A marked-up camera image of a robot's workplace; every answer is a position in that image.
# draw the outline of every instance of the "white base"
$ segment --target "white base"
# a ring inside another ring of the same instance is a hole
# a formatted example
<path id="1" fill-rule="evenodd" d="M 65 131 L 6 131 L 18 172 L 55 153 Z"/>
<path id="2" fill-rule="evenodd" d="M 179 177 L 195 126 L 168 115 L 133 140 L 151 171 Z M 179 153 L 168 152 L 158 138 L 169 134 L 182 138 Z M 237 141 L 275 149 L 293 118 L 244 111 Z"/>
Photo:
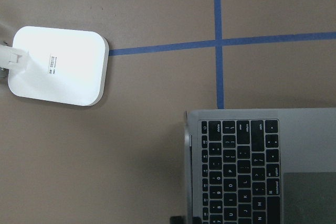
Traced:
<path id="1" fill-rule="evenodd" d="M 13 48 L 28 51 L 25 67 L 10 70 L 8 85 L 17 96 L 80 106 L 103 95 L 109 46 L 92 31 L 23 27 Z"/>

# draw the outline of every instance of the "laptop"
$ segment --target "laptop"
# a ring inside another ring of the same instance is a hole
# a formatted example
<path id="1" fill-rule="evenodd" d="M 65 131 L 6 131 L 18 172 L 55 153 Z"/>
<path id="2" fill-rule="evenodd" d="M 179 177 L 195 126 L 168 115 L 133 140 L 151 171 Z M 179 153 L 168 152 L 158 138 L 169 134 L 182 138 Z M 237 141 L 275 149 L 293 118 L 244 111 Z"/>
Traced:
<path id="1" fill-rule="evenodd" d="M 185 175 L 187 224 L 336 223 L 336 108 L 192 111 Z"/>

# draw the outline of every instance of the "black key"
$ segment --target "black key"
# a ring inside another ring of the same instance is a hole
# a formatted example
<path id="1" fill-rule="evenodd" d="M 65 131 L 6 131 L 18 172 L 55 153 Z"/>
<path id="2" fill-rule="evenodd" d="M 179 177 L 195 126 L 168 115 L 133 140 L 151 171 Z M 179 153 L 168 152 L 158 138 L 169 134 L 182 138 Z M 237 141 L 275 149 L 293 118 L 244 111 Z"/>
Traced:
<path id="1" fill-rule="evenodd" d="M 267 177 L 279 177 L 280 167 L 278 164 L 267 164 L 266 174 Z"/>
<path id="2" fill-rule="evenodd" d="M 252 179 L 253 180 L 265 180 L 265 168 L 252 168 Z"/>
<path id="3" fill-rule="evenodd" d="M 267 195 L 280 194 L 280 180 L 278 178 L 267 179 Z"/>
<path id="4" fill-rule="evenodd" d="M 210 200 L 210 213 L 221 214 L 223 212 L 223 202 L 221 200 Z"/>
<path id="5" fill-rule="evenodd" d="M 208 126 L 206 121 L 202 121 L 202 134 L 208 133 Z"/>
<path id="6" fill-rule="evenodd" d="M 266 209 L 266 199 L 265 197 L 253 197 L 252 200 L 253 210 L 265 210 Z"/>
<path id="7" fill-rule="evenodd" d="M 279 150 L 278 149 L 266 150 L 266 162 L 279 162 Z"/>
<path id="8" fill-rule="evenodd" d="M 253 166 L 264 166 L 265 165 L 264 153 L 252 153 L 252 165 Z"/>
<path id="9" fill-rule="evenodd" d="M 252 220 L 247 218 L 239 218 L 238 224 L 252 224 Z"/>
<path id="10" fill-rule="evenodd" d="M 235 148 L 236 147 L 236 136 L 235 135 L 224 135 L 223 136 L 223 148 Z"/>
<path id="11" fill-rule="evenodd" d="M 202 176 L 203 177 L 208 176 L 208 165 L 202 165 Z"/>
<path id="12" fill-rule="evenodd" d="M 280 224 L 280 197 L 267 197 L 267 223 Z"/>
<path id="13" fill-rule="evenodd" d="M 253 195 L 265 195 L 265 183 L 264 182 L 254 182 L 252 183 L 252 193 Z"/>
<path id="14" fill-rule="evenodd" d="M 250 175 L 238 175 L 238 187 L 239 188 L 250 188 L 251 187 L 251 176 Z"/>
<path id="15" fill-rule="evenodd" d="M 209 169 L 210 170 L 221 170 L 222 169 L 222 158 L 221 157 L 210 157 L 209 158 Z"/>
<path id="16" fill-rule="evenodd" d="M 279 137 L 278 135 L 266 135 L 266 147 L 267 148 L 277 148 L 279 147 Z"/>
<path id="17" fill-rule="evenodd" d="M 224 194 L 224 206 L 234 207 L 237 205 L 237 194 L 225 193 Z"/>
<path id="18" fill-rule="evenodd" d="M 208 148 L 208 137 L 205 135 L 202 136 L 202 148 L 203 149 Z"/>
<path id="19" fill-rule="evenodd" d="M 223 150 L 223 163 L 235 163 L 236 150 Z"/>
<path id="20" fill-rule="evenodd" d="M 208 150 L 202 150 L 202 162 L 208 163 Z"/>
<path id="21" fill-rule="evenodd" d="M 223 121 L 223 133 L 224 134 L 235 134 L 236 133 L 235 121 Z"/>
<path id="22" fill-rule="evenodd" d="M 209 205 L 209 196 L 208 194 L 203 194 L 203 206 Z"/>
<path id="23" fill-rule="evenodd" d="M 237 157 L 239 159 L 250 159 L 250 146 L 238 146 L 237 147 Z"/>
<path id="24" fill-rule="evenodd" d="M 207 207 L 203 207 L 203 220 L 209 219 L 209 209 Z"/>
<path id="25" fill-rule="evenodd" d="M 223 175 L 224 177 L 236 177 L 236 164 L 224 164 Z"/>
<path id="26" fill-rule="evenodd" d="M 264 122 L 251 121 L 251 149 L 253 152 L 263 152 L 264 147 Z"/>
<path id="27" fill-rule="evenodd" d="M 251 202 L 251 191 L 250 190 L 238 190 L 238 202 L 249 203 Z"/>
<path id="28" fill-rule="evenodd" d="M 221 185 L 222 172 L 209 172 L 209 180 L 212 185 Z"/>
<path id="29" fill-rule="evenodd" d="M 208 180 L 206 178 L 202 179 L 202 189 L 203 191 L 208 191 Z"/>
<path id="30" fill-rule="evenodd" d="M 238 205 L 239 217 L 251 217 L 251 204 L 239 204 Z"/>
<path id="31" fill-rule="evenodd" d="M 238 171 L 238 173 L 251 173 L 251 162 L 250 162 L 250 160 L 238 160 L 237 171 Z"/>
<path id="32" fill-rule="evenodd" d="M 210 215 L 210 224 L 223 224 L 223 215 Z"/>
<path id="33" fill-rule="evenodd" d="M 266 224 L 265 212 L 253 212 L 253 224 Z"/>
<path id="34" fill-rule="evenodd" d="M 236 191 L 236 189 L 237 189 L 236 179 L 227 178 L 223 180 L 224 191 Z"/>
<path id="35" fill-rule="evenodd" d="M 237 208 L 224 208 L 224 220 L 237 220 Z"/>
<path id="36" fill-rule="evenodd" d="M 209 141 L 220 141 L 222 130 L 220 121 L 209 121 Z"/>
<path id="37" fill-rule="evenodd" d="M 237 121 L 237 144 L 250 143 L 249 121 Z"/>
<path id="38" fill-rule="evenodd" d="M 265 131 L 266 133 L 278 133 L 278 120 L 266 120 Z"/>
<path id="39" fill-rule="evenodd" d="M 221 199 L 223 196 L 222 186 L 210 186 L 210 199 Z"/>
<path id="40" fill-rule="evenodd" d="M 221 143 L 209 143 L 209 155 L 222 155 L 222 144 Z"/>

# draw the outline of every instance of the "vertical blue tape strip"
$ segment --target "vertical blue tape strip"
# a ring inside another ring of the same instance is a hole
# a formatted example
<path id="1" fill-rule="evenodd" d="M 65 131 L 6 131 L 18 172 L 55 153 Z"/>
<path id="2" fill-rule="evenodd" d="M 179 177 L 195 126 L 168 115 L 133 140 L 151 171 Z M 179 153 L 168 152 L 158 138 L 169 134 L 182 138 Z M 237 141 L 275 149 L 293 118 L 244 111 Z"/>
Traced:
<path id="1" fill-rule="evenodd" d="M 222 40 L 222 0 L 214 0 L 215 9 L 215 39 Z M 216 88 L 217 88 L 217 107 L 224 108 L 224 79 L 223 79 L 223 48 L 216 46 Z"/>

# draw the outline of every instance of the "space bar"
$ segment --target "space bar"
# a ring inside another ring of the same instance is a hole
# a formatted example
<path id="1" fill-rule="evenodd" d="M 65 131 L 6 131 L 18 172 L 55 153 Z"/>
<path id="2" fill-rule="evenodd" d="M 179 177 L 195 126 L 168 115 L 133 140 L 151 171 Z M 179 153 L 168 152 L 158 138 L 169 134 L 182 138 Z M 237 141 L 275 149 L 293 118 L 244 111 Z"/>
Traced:
<path id="1" fill-rule="evenodd" d="M 267 197 L 267 223 L 280 224 L 280 197 Z"/>

